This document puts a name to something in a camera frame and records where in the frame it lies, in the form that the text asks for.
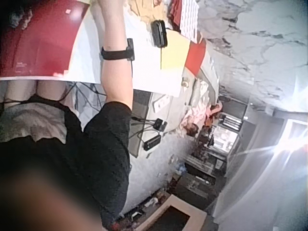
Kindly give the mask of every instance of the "person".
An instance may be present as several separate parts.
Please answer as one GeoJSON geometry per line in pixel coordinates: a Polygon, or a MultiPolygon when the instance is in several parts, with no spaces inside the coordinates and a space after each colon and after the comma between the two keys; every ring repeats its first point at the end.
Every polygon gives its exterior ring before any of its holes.
{"type": "MultiPolygon", "coordinates": [[[[99,3],[104,50],[125,50],[123,0],[99,3]]],[[[106,103],[83,131],[65,83],[8,82],[0,117],[0,230],[110,229],[128,190],[130,61],[105,60],[101,82],[106,103]]]]}

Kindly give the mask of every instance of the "electrical outlet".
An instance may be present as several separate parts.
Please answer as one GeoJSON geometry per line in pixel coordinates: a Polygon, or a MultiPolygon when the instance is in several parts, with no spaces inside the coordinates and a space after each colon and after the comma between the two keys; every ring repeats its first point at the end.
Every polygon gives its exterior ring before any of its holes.
{"type": "Polygon", "coordinates": [[[171,97],[169,95],[164,95],[159,100],[153,103],[154,112],[158,113],[164,107],[166,107],[170,103],[171,97]]]}

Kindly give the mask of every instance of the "wooden frame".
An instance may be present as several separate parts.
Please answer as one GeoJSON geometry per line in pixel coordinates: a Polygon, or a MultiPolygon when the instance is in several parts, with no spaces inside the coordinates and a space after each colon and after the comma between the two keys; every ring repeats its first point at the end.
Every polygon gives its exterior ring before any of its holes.
{"type": "Polygon", "coordinates": [[[200,231],[206,218],[206,212],[186,203],[175,195],[171,195],[163,205],[161,205],[144,223],[142,223],[135,231],[146,231],[150,228],[170,207],[174,207],[179,211],[190,216],[182,231],[200,231]]]}

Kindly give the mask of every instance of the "white desk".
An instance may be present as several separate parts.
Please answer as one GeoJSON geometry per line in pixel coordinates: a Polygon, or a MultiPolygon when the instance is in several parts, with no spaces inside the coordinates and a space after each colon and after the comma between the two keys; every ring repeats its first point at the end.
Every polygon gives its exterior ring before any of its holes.
{"type": "MultiPolygon", "coordinates": [[[[152,45],[147,25],[125,9],[126,34],[133,38],[135,61],[133,61],[133,87],[172,96],[179,96],[181,71],[160,70],[161,50],[152,45]]],[[[1,77],[0,80],[35,79],[73,82],[101,83],[101,56],[104,22],[98,3],[88,9],[80,25],[73,46],[69,70],[63,76],[1,77]]]]}

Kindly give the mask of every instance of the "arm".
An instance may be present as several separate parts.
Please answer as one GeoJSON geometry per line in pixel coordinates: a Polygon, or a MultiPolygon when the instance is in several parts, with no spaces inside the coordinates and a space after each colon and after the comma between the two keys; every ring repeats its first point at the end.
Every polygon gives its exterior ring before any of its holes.
{"type": "MultiPolygon", "coordinates": [[[[106,51],[126,50],[123,0],[100,0],[105,21],[103,46],[106,51]]],[[[123,60],[103,62],[101,76],[103,88],[107,94],[106,102],[121,102],[130,109],[133,102],[133,87],[130,62],[123,60]]]]}

